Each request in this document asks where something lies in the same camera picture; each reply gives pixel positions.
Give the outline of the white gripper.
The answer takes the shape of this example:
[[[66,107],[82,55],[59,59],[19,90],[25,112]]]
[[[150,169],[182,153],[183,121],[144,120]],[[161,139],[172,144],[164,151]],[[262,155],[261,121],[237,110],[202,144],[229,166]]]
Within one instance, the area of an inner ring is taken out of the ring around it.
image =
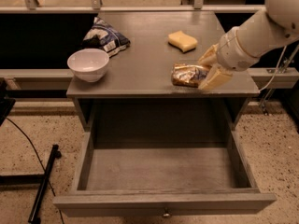
[[[231,71],[245,71],[259,61],[259,58],[252,57],[243,50],[238,41],[238,30],[237,26],[233,27],[221,37],[218,45],[212,45],[199,58],[198,64],[203,66],[211,66],[218,62],[212,66],[206,78],[200,83],[199,90],[214,90],[232,78]]]

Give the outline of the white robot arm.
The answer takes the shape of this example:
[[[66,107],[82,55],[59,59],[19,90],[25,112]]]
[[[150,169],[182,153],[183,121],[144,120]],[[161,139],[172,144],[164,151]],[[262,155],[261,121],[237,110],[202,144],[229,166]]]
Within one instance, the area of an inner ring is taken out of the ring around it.
[[[228,82],[234,72],[256,64],[265,53],[299,40],[299,0],[264,0],[264,5],[198,60],[210,68],[199,90],[213,90]]]

